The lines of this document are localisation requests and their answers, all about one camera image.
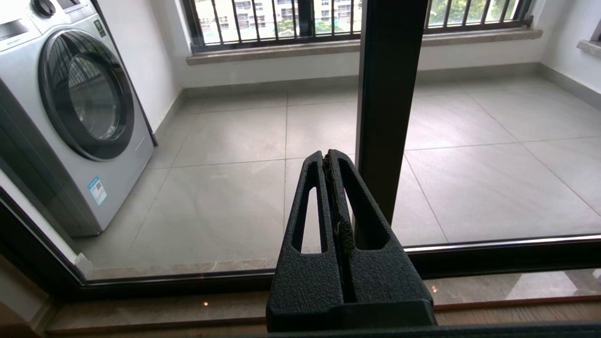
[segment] marble floor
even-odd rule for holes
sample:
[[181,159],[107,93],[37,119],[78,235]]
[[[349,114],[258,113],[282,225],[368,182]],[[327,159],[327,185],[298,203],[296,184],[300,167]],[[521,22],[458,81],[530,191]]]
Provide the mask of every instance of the marble floor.
[[[357,95],[189,100],[106,232],[76,242],[95,269],[275,264],[303,159],[354,157]],[[600,233],[599,149],[601,112],[542,78],[420,82],[392,229],[405,246]]]

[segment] washing machine door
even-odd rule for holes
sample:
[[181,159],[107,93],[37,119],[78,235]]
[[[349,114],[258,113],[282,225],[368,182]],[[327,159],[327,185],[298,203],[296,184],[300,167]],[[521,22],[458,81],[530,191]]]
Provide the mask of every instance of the washing machine door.
[[125,150],[134,124],[132,92],[100,40],[78,29],[57,32],[42,50],[39,77],[48,117],[69,147],[94,161]]

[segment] window sill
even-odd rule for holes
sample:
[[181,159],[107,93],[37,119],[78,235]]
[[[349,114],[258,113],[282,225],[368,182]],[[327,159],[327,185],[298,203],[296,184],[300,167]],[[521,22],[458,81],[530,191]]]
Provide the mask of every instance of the window sill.
[[[422,47],[464,45],[468,43],[533,40],[540,38],[543,31],[527,28],[494,29],[477,32],[455,32],[425,35]],[[359,52],[358,40],[307,43],[274,47],[246,48],[233,51],[206,52],[186,59],[189,66],[208,63],[263,60],[272,58],[302,57],[306,55]]]
[[594,57],[601,58],[601,41],[580,40],[576,47]]

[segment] energy label sticker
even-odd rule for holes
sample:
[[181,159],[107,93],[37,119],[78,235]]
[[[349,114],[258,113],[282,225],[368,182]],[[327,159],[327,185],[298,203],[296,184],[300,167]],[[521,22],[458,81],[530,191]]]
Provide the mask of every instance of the energy label sticker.
[[98,204],[98,206],[102,205],[102,203],[104,203],[104,201],[106,200],[106,191],[98,176],[96,176],[88,185],[88,189],[90,190],[92,196],[96,200],[96,204]]

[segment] floor tile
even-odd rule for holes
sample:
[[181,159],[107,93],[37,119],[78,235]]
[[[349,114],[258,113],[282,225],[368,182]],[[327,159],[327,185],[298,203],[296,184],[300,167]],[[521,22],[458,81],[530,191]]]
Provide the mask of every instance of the floor tile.
[[199,114],[174,167],[284,159],[286,107]]
[[521,144],[406,156],[449,242],[601,230],[601,218]]
[[133,245],[139,265],[278,257],[284,161],[172,168]]
[[435,305],[502,301],[522,274],[482,275],[425,280]]
[[601,214],[601,137],[528,142],[524,146]]
[[159,146],[154,148],[147,168],[171,168],[196,117],[197,115],[174,116]]
[[563,271],[523,274],[507,300],[527,300],[573,296],[578,288]]
[[524,88],[471,96],[519,141],[601,135],[601,113],[560,89]]
[[358,96],[356,85],[303,88],[288,91],[288,106],[357,102]]
[[401,166],[391,225],[403,246],[447,243],[406,158]]
[[516,142],[466,94],[413,99],[405,149]]
[[564,271],[578,288],[575,295],[601,295],[601,279],[595,277],[595,269]]
[[464,94],[455,82],[416,81],[413,97]]
[[289,106],[286,158],[306,158],[321,150],[355,152],[357,109],[355,102]]
[[177,112],[179,115],[194,115],[200,112],[202,99],[199,97],[190,97]]
[[193,98],[190,103],[198,105],[196,112],[283,107],[286,106],[286,92]]
[[[348,154],[351,159],[355,158],[354,154]],[[284,203],[284,229],[288,224],[288,218],[290,217],[290,209],[292,208],[292,202],[294,201],[294,194],[296,193],[296,186],[298,185],[299,176],[301,175],[302,164],[305,161],[304,158],[287,159],[286,160],[286,183],[285,183],[285,203]],[[309,199],[307,204],[307,215],[305,217],[305,232],[303,235],[302,249],[303,253],[320,253],[322,252],[322,246],[320,243],[319,234],[319,216],[317,211],[317,192],[313,188],[309,192]]]
[[549,81],[537,75],[466,79],[457,81],[457,84],[461,89],[470,94],[486,91],[504,91],[537,87],[557,89],[557,87]]
[[146,168],[106,230],[96,237],[75,238],[95,268],[128,266],[124,259],[159,192],[169,169]]

